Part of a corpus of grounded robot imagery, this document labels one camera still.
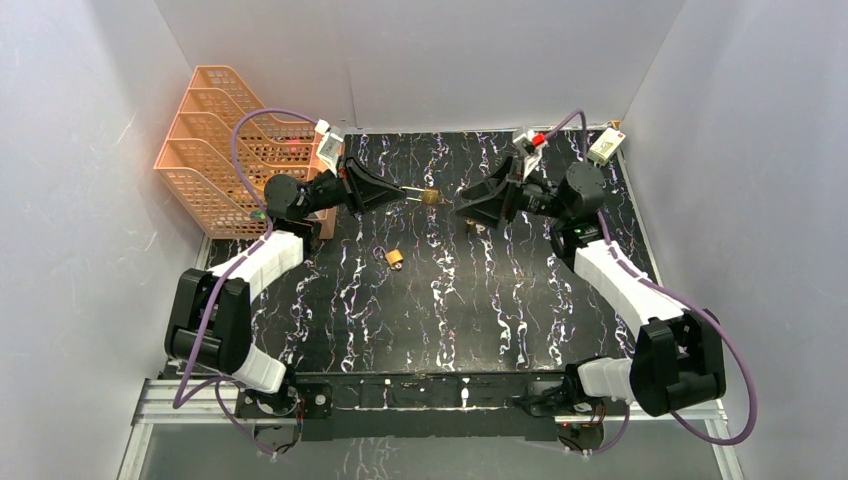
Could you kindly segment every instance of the padlock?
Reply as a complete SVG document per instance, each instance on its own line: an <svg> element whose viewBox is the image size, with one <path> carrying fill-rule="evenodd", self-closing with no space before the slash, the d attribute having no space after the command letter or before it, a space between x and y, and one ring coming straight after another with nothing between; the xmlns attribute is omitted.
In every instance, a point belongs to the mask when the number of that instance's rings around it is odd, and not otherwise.
<svg viewBox="0 0 848 480"><path fill-rule="evenodd" d="M387 253L386 262L389 263L389 267L391 267L392 270L400 270L403 268L403 255L401 255L400 250L392 250Z"/></svg>

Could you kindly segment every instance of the gray wall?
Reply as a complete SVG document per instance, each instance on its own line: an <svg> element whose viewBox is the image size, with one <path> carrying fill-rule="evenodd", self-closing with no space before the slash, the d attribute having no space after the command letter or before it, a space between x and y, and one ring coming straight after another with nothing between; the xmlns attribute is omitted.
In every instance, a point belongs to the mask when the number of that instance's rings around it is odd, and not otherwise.
<svg viewBox="0 0 848 480"><path fill-rule="evenodd" d="M689 0L624 123L663 280L753 369L760 421L737 448L753 479L848 469L848 3L808 3Z"/></svg>
<svg viewBox="0 0 848 480"><path fill-rule="evenodd" d="M621 118L683 0L157 0L192 65L374 131Z"/></svg>
<svg viewBox="0 0 848 480"><path fill-rule="evenodd" d="M114 478L199 230L152 165L191 75L152 0L0 1L0 478Z"/></svg>

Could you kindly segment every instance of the brass padlock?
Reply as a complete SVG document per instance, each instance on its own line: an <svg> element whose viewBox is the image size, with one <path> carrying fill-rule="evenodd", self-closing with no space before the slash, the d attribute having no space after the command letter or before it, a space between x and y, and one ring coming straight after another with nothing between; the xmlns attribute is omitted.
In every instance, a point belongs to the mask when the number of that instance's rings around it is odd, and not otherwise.
<svg viewBox="0 0 848 480"><path fill-rule="evenodd" d="M403 268L403 255L401 255L400 250L392 250L389 253L386 253L386 249L383 247L376 247L374 249L374 258L377 260L386 260L386 263L389 264L389 268L392 270L400 270Z"/></svg>
<svg viewBox="0 0 848 480"><path fill-rule="evenodd" d="M387 253L386 262L389 263L389 267L392 270L400 270L403 268L403 255L400 254L400 250L392 250Z"/></svg>
<svg viewBox="0 0 848 480"><path fill-rule="evenodd" d="M448 201L445 197L439 193L435 188L416 188L416 187L401 187L405 190L412 190L415 192L421 192L421 195L418 198L415 197L407 197L407 200L412 200L414 202L421 202L424 205L439 205L445 203L452 203Z"/></svg>

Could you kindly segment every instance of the purple cable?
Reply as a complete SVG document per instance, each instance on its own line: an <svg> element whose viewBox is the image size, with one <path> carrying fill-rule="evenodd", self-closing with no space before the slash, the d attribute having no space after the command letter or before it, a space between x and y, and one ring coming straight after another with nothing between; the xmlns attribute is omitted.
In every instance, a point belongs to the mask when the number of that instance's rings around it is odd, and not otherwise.
<svg viewBox="0 0 848 480"><path fill-rule="evenodd" d="M600 210L598 210L598 221L601 224L601 232L603 232L604 235L604 243L610 245L612 240L610 239L609 228L607 227L606 220L604 219L604 216ZM618 252L614 248L610 247L609 252L612 255L612 258L615 259L616 263L621 268L623 268L624 271L630 274L630 276L634 278L638 276L636 272L634 272L633 269L631 269L627 265L627 263L625 263L618 257ZM704 309L696 306L683 296L674 293L665 287L657 285L656 283L648 280L647 278L640 278L639 283L682 304L683 306L695 312L696 314L698 314L698 316L706 320L706 322L710 324L713 329L715 329L719 337L721 337L722 341L724 341L724 343L727 345L727 349L730 350L730 353L733 355L734 360L736 360L736 363L739 365L739 370L742 371L742 378L745 380L745 388L748 390L748 421L745 423L745 427L742 429L742 431L739 432L739 435L736 435L735 437L727 439L714 438L695 429L695 427L693 427L689 422L684 420L683 417L678 415L677 412L671 412L671 416L674 417L681 425L683 425L683 428L689 430L689 432L693 433L701 440L712 443L714 445L732 446L744 442L751 435L751 432L754 431L754 425L756 425L757 423L758 404L757 392L754 389L754 379L751 375L751 370L748 368L748 364L745 363L745 360L742 358L742 355L736 348L736 344L733 343L733 340L730 339L730 335L727 333L727 331L721 325L719 325L719 323L713 318L713 316L707 313Z"/></svg>
<svg viewBox="0 0 848 480"><path fill-rule="evenodd" d="M233 262L230 267L224 271L223 275L215 282L215 286L212 287L212 292L209 295L209 301L206 302L206 307L203 309L203 316L200 318L200 326L197 328L197 339L194 341L194 345L191 347L191 353L189 354L188 360L186 361L185 372L183 372L183 376L180 379L180 386L177 388L177 394L174 397L174 408L182 407L185 402L187 402L192 395L200 391L202 387L197 387L192 392L183 396L185 393L186 386L188 385L188 380L191 378L191 372L194 370L194 364L197 362L197 356L200 353L200 345L203 341L203 335L206 333L206 327L209 325L209 319L212 317L212 310L215 307L215 300L218 299L218 295L221 293L221 288L224 286L224 282L229 278L229 276L239 267L242 263L252 255L256 250L259 249L262 245L265 244L265 240L271 236L271 232L274 231L274 222L271 220L271 217L268 216L268 212L265 209L265 203L259 198L259 195L256 194L256 191L253 189L253 185L247 180L244 176L244 172L241 171L241 163L238 160L238 132L241 130L241 127L247 123L250 119L257 117L259 115L269 114L269 113L279 113L283 115L291 115L293 117L300 118L301 120L307 121L315 125L317 122L307 117L306 115L302 115L297 112L293 112L291 110L285 110L282 108L263 108L260 110L255 110L253 112L245 115L241 120L236 123L236 126L233 128L233 134L230 136L230 156L233 160L233 166L236 169L236 174L241 180L241 183L244 185L244 188L247 189L247 193L253 198L253 201L256 202L256 205L259 207L259 210L265 215L265 221L268 223L268 229L265 231L265 234L259 238L250 248L247 249L247 254L242 255L238 260ZM208 386L213 382L206 383L203 385Z"/></svg>
<svg viewBox="0 0 848 480"><path fill-rule="evenodd" d="M610 441L610 443L604 445L603 447L601 447L597 450L593 450L592 455L604 453L607 450L614 447L615 444L618 443L621 440L622 437L624 437L624 431L627 430L627 425L629 425L629 424L630 424L630 405L625 404L624 405L624 423L621 424L621 429L619 429L618 433L615 435L615 438L613 438Z"/></svg>
<svg viewBox="0 0 848 480"><path fill-rule="evenodd" d="M242 425L238 421L236 416L233 415L233 412L231 412L230 409L227 408L227 406L224 404L224 400L221 398L221 383L222 382L233 382L233 379L228 378L228 377L216 377L216 379L217 379L217 381L214 382L215 383L215 399L218 400L218 406L221 407L221 410L224 411L224 415L226 415L227 418L230 420L230 422L233 425L235 425L236 427L238 427L238 429L241 430L241 433L244 434L245 437L250 439L250 441L252 441L253 444L256 445L257 448L259 448L259 450L261 450L263 453L270 455L271 458L276 458L277 451L274 450L273 448L269 447L268 445L265 445L264 443L260 442L259 439L257 439L255 435L250 433L250 430L248 430L247 427L245 427L244 425Z"/></svg>
<svg viewBox="0 0 848 480"><path fill-rule="evenodd" d="M583 126L583 129L582 129L582 131L583 131L583 148L582 148L582 151L583 151L583 160L586 160L586 151L589 148L589 130L586 128L586 114L583 113L582 109L578 108L577 110L569 113L568 116L565 117L565 119L563 121L559 122L559 125L557 125L550 132L545 134L545 140L550 142L554 138L554 136L556 136L556 134L559 133L560 130L562 130L562 127L564 127L565 124L570 122L571 119L573 119L577 115L580 115L580 121L581 121L582 126Z"/></svg>

